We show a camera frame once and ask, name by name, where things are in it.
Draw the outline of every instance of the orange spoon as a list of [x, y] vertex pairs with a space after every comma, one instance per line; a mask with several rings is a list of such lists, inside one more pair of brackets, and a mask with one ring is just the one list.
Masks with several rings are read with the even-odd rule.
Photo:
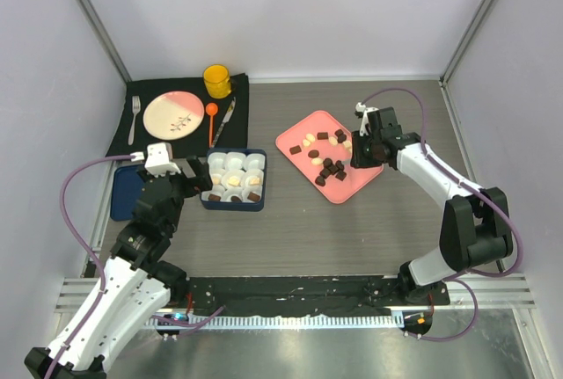
[[205, 113], [209, 115], [209, 147], [211, 147], [211, 143], [213, 143], [213, 117], [215, 117], [218, 112], [219, 106], [217, 106], [217, 104], [211, 102], [205, 105]]

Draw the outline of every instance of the white candy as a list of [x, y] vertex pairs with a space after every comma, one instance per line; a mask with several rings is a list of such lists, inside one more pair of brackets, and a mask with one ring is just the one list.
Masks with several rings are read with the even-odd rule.
[[238, 187], [238, 185], [240, 184], [240, 179], [238, 177], [231, 177], [229, 178], [229, 181], [227, 181], [227, 184], [229, 186]]

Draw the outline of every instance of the pink plate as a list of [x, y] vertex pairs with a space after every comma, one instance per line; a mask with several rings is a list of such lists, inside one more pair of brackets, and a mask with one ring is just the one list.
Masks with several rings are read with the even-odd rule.
[[[315, 184], [315, 178], [318, 177], [322, 165], [315, 166], [311, 163], [311, 158], [307, 156], [311, 150], [318, 150], [320, 153], [319, 157], [323, 159], [330, 157], [334, 162], [337, 160], [348, 160], [352, 155], [342, 144], [332, 146], [328, 140], [315, 140], [311, 146], [305, 148], [303, 146], [303, 139], [308, 133], [313, 134], [315, 138], [317, 138], [317, 133], [319, 132], [327, 132], [329, 136], [334, 136], [334, 132], [338, 129], [344, 132], [348, 140], [352, 140], [350, 132], [334, 119], [331, 114], [326, 111], [316, 111], [304, 120], [299, 121], [289, 130], [281, 133], [275, 140], [275, 145], [281, 153], [283, 153], [330, 202], [337, 205], [344, 203], [384, 170], [383, 166], [356, 170], [347, 164], [344, 170], [347, 176], [344, 181], [340, 181], [331, 175], [326, 179], [326, 185], [324, 187], [317, 186]], [[301, 147], [301, 152], [291, 155], [289, 149], [297, 145]]]
[[203, 103], [193, 93], [169, 91], [149, 103], [143, 114], [147, 132], [161, 140], [192, 134], [203, 121]]

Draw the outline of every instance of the gray table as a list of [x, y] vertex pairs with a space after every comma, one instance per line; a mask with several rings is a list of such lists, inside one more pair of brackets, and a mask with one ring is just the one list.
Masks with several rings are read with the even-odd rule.
[[[252, 84], [249, 147], [268, 157], [267, 199], [259, 213], [205, 210], [187, 200], [164, 260], [192, 276], [324, 275], [398, 271], [438, 243], [442, 210], [410, 179], [386, 169], [342, 205], [325, 199], [275, 147], [277, 135], [313, 111], [355, 130], [355, 103], [383, 87], [409, 87], [428, 107], [428, 142], [465, 174], [437, 82]], [[403, 92], [377, 98], [394, 106], [404, 131], [420, 132], [420, 108]], [[110, 222], [107, 253], [123, 222]]]

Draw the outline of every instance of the gray floor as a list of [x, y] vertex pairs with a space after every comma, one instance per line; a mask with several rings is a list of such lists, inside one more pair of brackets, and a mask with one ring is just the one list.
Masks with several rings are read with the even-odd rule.
[[[208, 211], [199, 200], [188, 200], [164, 259], [192, 276], [391, 274], [437, 246], [442, 210], [410, 179], [386, 169], [349, 201], [333, 205], [274, 144], [280, 133], [319, 109], [357, 129], [356, 102], [391, 85], [422, 96], [428, 107], [428, 143], [465, 174], [435, 81], [253, 84], [248, 144], [268, 157], [264, 210]], [[391, 92], [374, 105], [394, 106], [404, 131], [420, 132], [420, 108], [409, 95]], [[109, 223], [104, 258], [123, 225]]]
[[[431, 335], [463, 329], [469, 310], [435, 313]], [[482, 310], [475, 327], [447, 344], [396, 329], [198, 332], [163, 342], [140, 332], [108, 379], [532, 378], [511, 310]]]

